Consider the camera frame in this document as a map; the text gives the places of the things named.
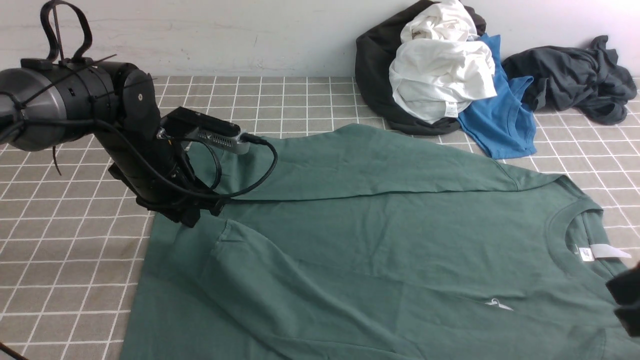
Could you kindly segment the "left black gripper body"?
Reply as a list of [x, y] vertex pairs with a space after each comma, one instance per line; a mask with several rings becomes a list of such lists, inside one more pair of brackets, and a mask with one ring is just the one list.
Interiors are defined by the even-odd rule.
[[138, 205], [193, 228], [201, 210], [218, 216], [226, 200], [195, 175], [182, 141], [157, 137], [164, 120], [159, 112], [97, 120], [94, 135], [113, 160], [110, 175], [126, 184]]

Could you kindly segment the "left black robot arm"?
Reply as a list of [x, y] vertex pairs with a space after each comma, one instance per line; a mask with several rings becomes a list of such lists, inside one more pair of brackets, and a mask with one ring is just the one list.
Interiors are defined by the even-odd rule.
[[192, 228], [202, 210], [217, 216], [226, 201], [195, 175], [189, 134], [158, 137], [174, 124], [151, 76], [131, 63], [25, 58], [1, 72], [2, 144], [39, 152], [92, 134], [138, 205]]

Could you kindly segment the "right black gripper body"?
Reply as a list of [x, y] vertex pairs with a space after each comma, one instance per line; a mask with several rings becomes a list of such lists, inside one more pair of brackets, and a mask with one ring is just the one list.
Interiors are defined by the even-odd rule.
[[614, 314], [628, 335], [640, 337], [640, 265], [627, 269], [606, 282], [617, 304]]

